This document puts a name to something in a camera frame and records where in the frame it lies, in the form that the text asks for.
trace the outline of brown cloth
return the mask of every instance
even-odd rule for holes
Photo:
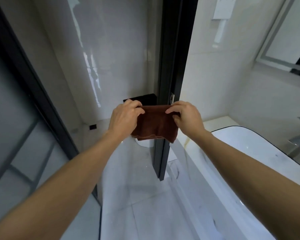
[[[131,133],[138,141],[147,139],[167,139],[170,143],[176,140],[178,127],[172,116],[178,112],[165,113],[171,105],[141,106],[145,113],[138,116],[136,128]]]

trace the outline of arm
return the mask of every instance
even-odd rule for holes
[[[144,110],[127,100],[114,109],[108,131],[52,175],[0,221],[0,239],[59,239],[75,218],[117,146],[137,125]]]
[[[240,200],[278,239],[300,239],[300,185],[238,151],[204,129],[200,113],[178,101],[166,113],[209,157]]]

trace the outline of person's left arm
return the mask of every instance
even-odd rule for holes
[[[90,149],[53,174],[38,190],[0,221],[0,239],[60,239],[88,199],[118,145],[144,114],[139,101],[114,109],[109,129]]]

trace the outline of forearm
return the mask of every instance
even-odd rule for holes
[[[120,142],[119,137],[106,133],[97,144],[65,164],[0,222],[0,239],[59,239]]]
[[[207,131],[192,139],[273,235],[278,239],[300,239],[300,185]]]

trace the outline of person's left hand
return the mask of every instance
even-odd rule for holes
[[[145,111],[140,101],[126,100],[123,104],[119,104],[112,112],[108,131],[114,133],[121,140],[127,138],[137,126],[137,118]]]

